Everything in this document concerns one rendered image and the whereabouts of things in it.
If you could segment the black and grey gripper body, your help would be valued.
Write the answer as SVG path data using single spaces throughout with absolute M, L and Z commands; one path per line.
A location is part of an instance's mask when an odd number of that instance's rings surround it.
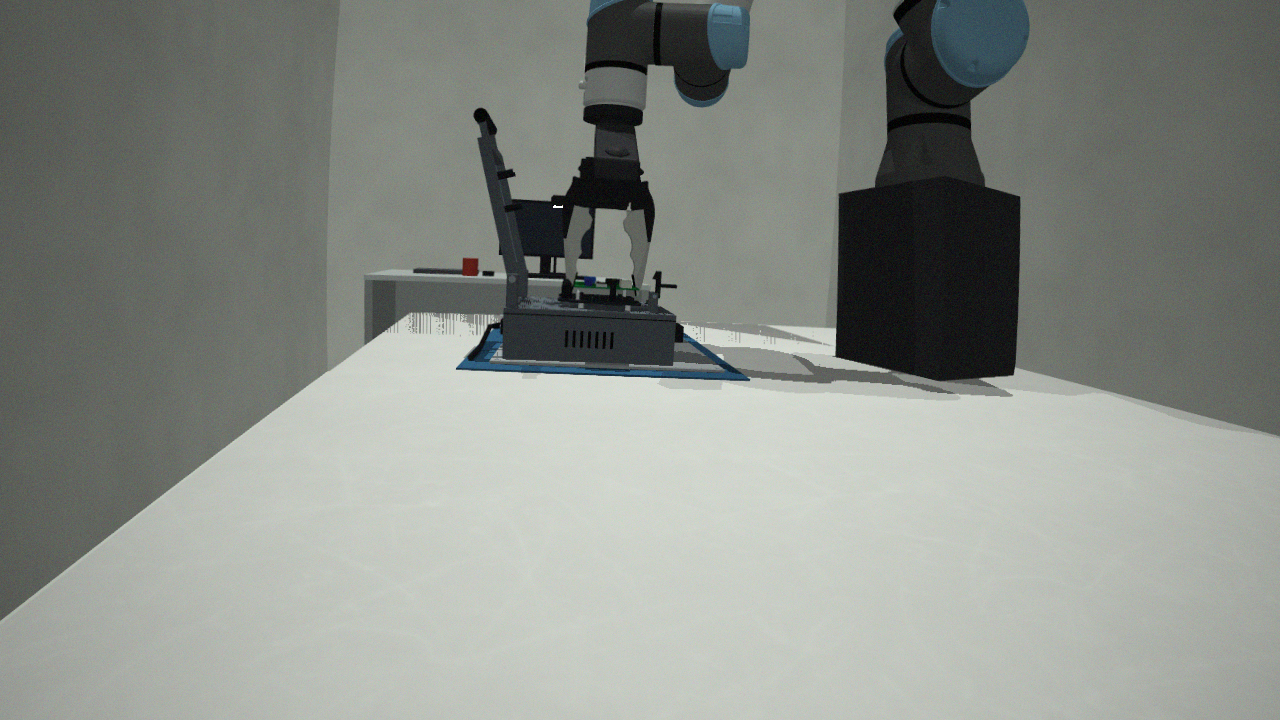
M 643 110 L 616 104 L 596 104 L 584 108 L 582 120 L 593 126 L 596 126 L 600 120 L 602 123 L 611 124 L 626 123 L 626 126 L 641 126 Z M 637 199 L 641 192 L 643 184 L 640 176 L 643 176 L 644 170 L 640 168 L 640 163 L 637 181 L 611 181 L 595 178 L 593 174 L 594 158 L 581 158 L 579 170 L 582 173 L 580 173 L 581 177 L 579 187 L 582 196 L 586 199 L 585 208 L 627 210 L 628 202 L 632 205 L 632 201 Z M 625 187 L 622 187 L 622 184 L 625 184 Z

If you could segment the green circuit board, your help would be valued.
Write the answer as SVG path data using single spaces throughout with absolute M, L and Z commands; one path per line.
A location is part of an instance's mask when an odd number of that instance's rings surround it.
M 611 282 L 614 282 L 616 290 L 636 290 L 636 291 L 639 291 L 636 287 L 634 287 L 632 281 L 620 281 L 620 279 L 605 278 L 605 282 L 600 282 L 600 281 L 596 281 L 596 277 L 588 277 L 588 275 L 584 275 L 584 277 L 585 277 L 584 278 L 584 283 L 582 284 L 573 284 L 573 287 L 576 287 L 576 288 L 611 290 L 611 284 L 612 284 Z M 593 278 L 593 279 L 588 279 L 588 278 Z M 596 283 L 600 283 L 600 284 L 596 284 Z

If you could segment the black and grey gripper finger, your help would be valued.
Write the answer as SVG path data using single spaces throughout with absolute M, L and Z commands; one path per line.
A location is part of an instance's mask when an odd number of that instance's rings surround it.
M 566 279 L 570 279 L 573 284 L 577 278 L 576 263 L 581 255 L 581 240 L 582 234 L 590 228 L 593 223 L 593 217 L 590 217 L 589 208 L 585 208 L 586 199 L 582 196 L 579 187 L 579 177 L 573 176 L 572 184 L 564 195 L 562 219 L 563 219 L 563 237 L 564 237 L 564 272 Z
M 632 243 L 630 252 L 630 258 L 634 261 L 632 281 L 634 287 L 639 288 L 639 291 L 634 290 L 635 296 L 640 293 L 643 287 L 646 258 L 652 242 L 652 231 L 655 218 L 655 208 L 652 193 L 648 188 L 648 181 L 643 181 L 641 184 L 641 192 L 637 199 L 632 201 L 631 211 L 626 210 L 627 217 L 623 222 L 625 232 L 628 234 Z

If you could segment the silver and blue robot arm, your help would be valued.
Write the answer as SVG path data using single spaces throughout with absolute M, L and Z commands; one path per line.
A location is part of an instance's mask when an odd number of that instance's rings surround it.
M 591 0 L 582 105 L 644 110 L 648 65 L 681 65 L 675 67 L 680 97 L 694 108 L 714 105 L 730 70 L 748 63 L 751 6 L 753 0 Z M 884 53 L 887 143 L 876 187 L 937 176 L 986 186 L 972 143 L 970 101 L 1024 53 L 1025 3 L 896 0 L 893 19 L 899 29 Z M 637 181 L 634 126 L 596 123 L 595 140 L 595 178 Z

